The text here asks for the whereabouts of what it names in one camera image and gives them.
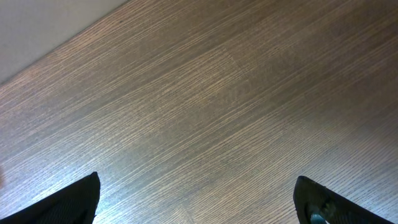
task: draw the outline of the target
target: brown wood grain surface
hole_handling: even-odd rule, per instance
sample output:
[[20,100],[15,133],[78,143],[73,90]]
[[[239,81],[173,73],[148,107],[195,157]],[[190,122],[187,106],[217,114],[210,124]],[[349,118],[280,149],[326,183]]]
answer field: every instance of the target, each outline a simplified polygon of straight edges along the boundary
[[129,1],[0,86],[0,218],[98,171],[95,223],[398,222],[398,3]]

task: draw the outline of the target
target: wood grain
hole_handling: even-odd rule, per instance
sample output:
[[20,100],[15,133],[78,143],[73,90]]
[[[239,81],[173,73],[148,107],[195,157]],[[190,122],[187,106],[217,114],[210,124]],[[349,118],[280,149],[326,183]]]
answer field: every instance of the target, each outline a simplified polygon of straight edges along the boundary
[[95,223],[398,222],[394,1],[129,1],[0,87],[0,216],[94,170]]

